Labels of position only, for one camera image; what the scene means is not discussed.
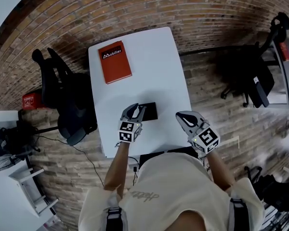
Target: person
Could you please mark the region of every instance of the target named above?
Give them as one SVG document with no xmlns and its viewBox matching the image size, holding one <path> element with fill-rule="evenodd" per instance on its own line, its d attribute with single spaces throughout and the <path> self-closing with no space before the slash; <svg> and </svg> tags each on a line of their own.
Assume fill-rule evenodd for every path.
<svg viewBox="0 0 289 231">
<path fill-rule="evenodd" d="M 120 144 L 104 188 L 88 191 L 79 217 L 79 231 L 103 230 L 111 195 L 122 208 L 122 216 L 126 216 L 124 230 L 227 231 L 233 193 L 246 203 L 250 230 L 261 227 L 264 208 L 250 180 L 236 181 L 216 150 L 207 154 L 213 181 L 194 156 L 163 153 L 144 162 L 136 184 L 123 194 L 129 147 L 129 143 Z"/>
</svg>

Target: book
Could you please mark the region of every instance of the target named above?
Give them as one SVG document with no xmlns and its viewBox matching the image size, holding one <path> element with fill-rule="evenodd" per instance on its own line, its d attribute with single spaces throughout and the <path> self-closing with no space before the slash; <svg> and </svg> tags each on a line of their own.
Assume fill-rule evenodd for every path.
<svg viewBox="0 0 289 231">
<path fill-rule="evenodd" d="M 131 76 L 131 68 L 122 41 L 98 50 L 106 84 Z"/>
</svg>

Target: black rectangular object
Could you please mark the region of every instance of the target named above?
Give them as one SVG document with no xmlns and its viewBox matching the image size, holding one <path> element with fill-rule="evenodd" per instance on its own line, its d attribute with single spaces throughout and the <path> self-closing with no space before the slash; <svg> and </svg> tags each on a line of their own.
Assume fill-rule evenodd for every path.
<svg viewBox="0 0 289 231">
<path fill-rule="evenodd" d="M 140 106 L 146 106 L 143 121 L 151 121 L 158 119 L 158 112 L 156 110 L 155 102 L 140 104 Z"/>
</svg>

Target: black office chair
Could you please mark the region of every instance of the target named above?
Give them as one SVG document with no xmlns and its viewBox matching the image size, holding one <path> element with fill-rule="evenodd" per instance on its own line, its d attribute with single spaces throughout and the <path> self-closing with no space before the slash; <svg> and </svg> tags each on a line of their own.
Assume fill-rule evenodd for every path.
<svg viewBox="0 0 289 231">
<path fill-rule="evenodd" d="M 222 99 L 226 99 L 229 92 L 236 91 L 245 94 L 244 107 L 249 104 L 249 96 L 256 108 L 261 105 L 264 107 L 269 105 L 267 96 L 274 86 L 274 79 L 268 66 L 278 65 L 278 62 L 265 62 L 261 56 L 270 47 L 273 40 L 277 45 L 285 41 L 286 30 L 289 30 L 289 18 L 286 14 L 279 12 L 278 16 L 271 21 L 270 33 L 260 48 L 259 42 L 256 42 L 255 45 L 236 52 L 236 60 L 226 63 L 229 65 L 229 72 L 233 78 L 222 92 Z"/>
<path fill-rule="evenodd" d="M 261 167 L 258 167 L 256 176 L 251 178 L 250 168 L 244 169 L 247 170 L 248 178 L 260 200 L 275 207 L 279 212 L 289 211 L 289 182 L 277 182 L 273 175 L 260 176 Z"/>
<path fill-rule="evenodd" d="M 91 79 L 87 74 L 73 73 L 53 49 L 47 50 L 51 56 L 48 59 L 38 49 L 32 53 L 32 59 L 41 69 L 42 102 L 58 110 L 59 132 L 72 146 L 97 129 Z"/>
</svg>

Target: person's right arm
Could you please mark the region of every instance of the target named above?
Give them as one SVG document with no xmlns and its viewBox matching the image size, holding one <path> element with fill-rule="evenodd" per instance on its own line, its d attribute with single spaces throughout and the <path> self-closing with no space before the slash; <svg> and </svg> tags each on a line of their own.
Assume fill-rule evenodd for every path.
<svg viewBox="0 0 289 231">
<path fill-rule="evenodd" d="M 216 185 L 218 185 L 223 191 L 226 191 L 235 184 L 235 177 L 216 151 L 207 154 L 207 159 Z"/>
</svg>

